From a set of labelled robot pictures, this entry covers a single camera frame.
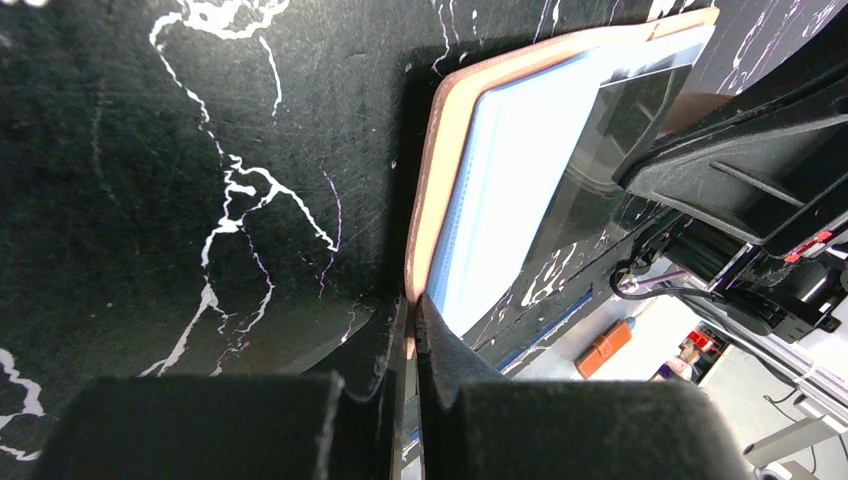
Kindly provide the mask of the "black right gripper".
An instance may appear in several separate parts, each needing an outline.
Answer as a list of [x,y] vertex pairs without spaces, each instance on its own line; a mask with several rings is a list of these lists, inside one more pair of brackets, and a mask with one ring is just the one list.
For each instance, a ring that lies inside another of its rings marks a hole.
[[791,344],[847,324],[837,313],[847,299],[845,259],[779,259],[755,246],[795,246],[845,216],[846,80],[785,95],[749,89],[704,125],[669,136],[621,183],[700,220],[677,221],[662,253],[741,327]]

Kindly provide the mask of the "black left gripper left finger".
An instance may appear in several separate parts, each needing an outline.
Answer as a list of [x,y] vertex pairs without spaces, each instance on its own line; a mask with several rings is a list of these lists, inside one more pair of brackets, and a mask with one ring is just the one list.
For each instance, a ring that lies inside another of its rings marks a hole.
[[311,368],[341,380],[325,424],[328,479],[398,479],[406,377],[406,299],[385,299],[348,340]]

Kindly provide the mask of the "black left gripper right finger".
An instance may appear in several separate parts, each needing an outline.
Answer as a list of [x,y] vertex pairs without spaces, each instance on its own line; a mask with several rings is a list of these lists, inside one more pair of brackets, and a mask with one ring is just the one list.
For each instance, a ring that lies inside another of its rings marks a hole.
[[494,431],[481,402],[504,376],[445,323],[429,295],[415,309],[420,435],[425,479],[478,479]]

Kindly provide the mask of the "brown leather card holder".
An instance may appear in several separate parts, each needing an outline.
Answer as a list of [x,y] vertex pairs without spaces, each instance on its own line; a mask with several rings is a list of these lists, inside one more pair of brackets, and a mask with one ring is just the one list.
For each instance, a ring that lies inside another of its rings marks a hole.
[[719,11],[560,34],[448,75],[428,120],[404,259],[409,300],[490,355],[500,314],[600,89],[668,59],[692,64]]

